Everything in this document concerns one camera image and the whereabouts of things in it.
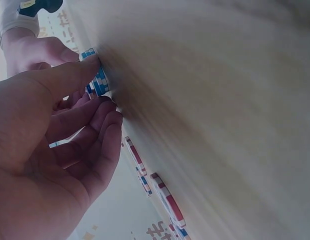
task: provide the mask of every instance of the sleeve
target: sleeve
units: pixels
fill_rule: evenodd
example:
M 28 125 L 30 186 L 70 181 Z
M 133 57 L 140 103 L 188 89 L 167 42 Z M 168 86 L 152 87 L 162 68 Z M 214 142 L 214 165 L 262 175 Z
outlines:
M 12 28 L 26 28 L 31 30 L 35 37 L 40 33 L 38 16 L 21 15 L 18 9 L 21 2 L 35 4 L 36 0 L 0 0 L 0 46 L 2 47 L 3 34 Z

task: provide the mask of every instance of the red chinese character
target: red chinese character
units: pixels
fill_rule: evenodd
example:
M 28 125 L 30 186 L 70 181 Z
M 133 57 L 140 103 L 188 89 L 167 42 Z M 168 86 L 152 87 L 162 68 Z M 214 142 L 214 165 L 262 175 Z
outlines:
M 167 234 L 167 233 L 165 232 L 165 234 L 164 234 L 164 236 L 161 238 L 161 240 L 172 240 L 171 237 L 172 237 L 171 234 Z
M 47 37 L 48 34 L 46 32 L 46 27 L 42 26 L 39 28 L 39 34 L 38 34 L 38 38 L 45 38 Z
M 63 28 L 65 27 L 65 25 L 67 24 L 70 24 L 69 23 L 69 20 L 67 18 L 67 15 L 66 15 L 66 12 L 64 10 L 62 10 L 58 15 L 57 17 L 59 18 L 60 20 L 60 24 Z
M 162 236 L 162 233 L 164 232 L 164 228 L 163 228 L 163 226 L 162 226 L 162 224 L 163 224 L 163 221 L 159 221 L 158 223 L 157 223 L 157 225 L 158 225 L 158 227 L 153 223 L 152 224 L 152 227 L 154 228 L 154 230 L 152 230 L 150 227 L 147 229 L 147 232 L 146 232 L 146 234 L 149 234 L 151 237 L 154 237 L 155 236 L 155 234 L 157 234 L 158 236 Z

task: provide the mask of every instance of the blurred surface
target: blurred surface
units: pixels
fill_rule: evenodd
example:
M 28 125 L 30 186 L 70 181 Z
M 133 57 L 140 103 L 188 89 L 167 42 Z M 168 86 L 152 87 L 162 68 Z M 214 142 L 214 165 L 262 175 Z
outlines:
M 69 4 L 195 240 L 310 239 L 310 7 L 296 3 Z

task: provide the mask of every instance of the palm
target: palm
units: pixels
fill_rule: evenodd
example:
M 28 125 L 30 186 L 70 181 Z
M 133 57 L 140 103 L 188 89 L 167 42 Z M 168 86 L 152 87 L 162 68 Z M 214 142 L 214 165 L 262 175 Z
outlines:
M 65 239 L 108 186 L 122 115 L 109 97 L 76 92 L 99 66 L 88 57 L 0 82 L 0 239 Z
M 121 124 L 121 114 L 108 97 L 91 101 L 83 98 L 77 100 L 75 107 L 52 115 L 45 137 L 26 163 L 24 177 L 14 185 L 17 191 L 24 189 L 15 205 L 33 203 L 21 216 L 46 216 L 45 223 L 38 226 L 34 225 L 39 222 L 36 218 L 24 222 L 25 229 L 32 228 L 28 233 L 32 236 L 38 232 L 40 237 L 48 228 L 54 236 L 47 239 L 66 238 L 106 189 L 117 165 L 121 133 L 112 125 Z M 50 143 L 67 138 L 82 127 L 70 142 L 49 148 Z

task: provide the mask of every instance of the hand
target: hand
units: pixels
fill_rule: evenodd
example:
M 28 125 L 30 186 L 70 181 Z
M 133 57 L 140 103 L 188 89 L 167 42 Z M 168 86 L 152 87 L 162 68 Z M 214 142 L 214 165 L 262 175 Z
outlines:
M 2 47 L 8 77 L 79 59 L 79 55 L 68 49 L 58 38 L 36 38 L 32 31 L 23 27 L 12 28 L 5 32 L 2 36 Z
M 115 103 L 84 94 L 52 115 L 98 69 L 91 56 L 0 82 L 0 240 L 66 239 L 107 188 L 121 148 Z M 81 128 L 71 142 L 49 148 Z

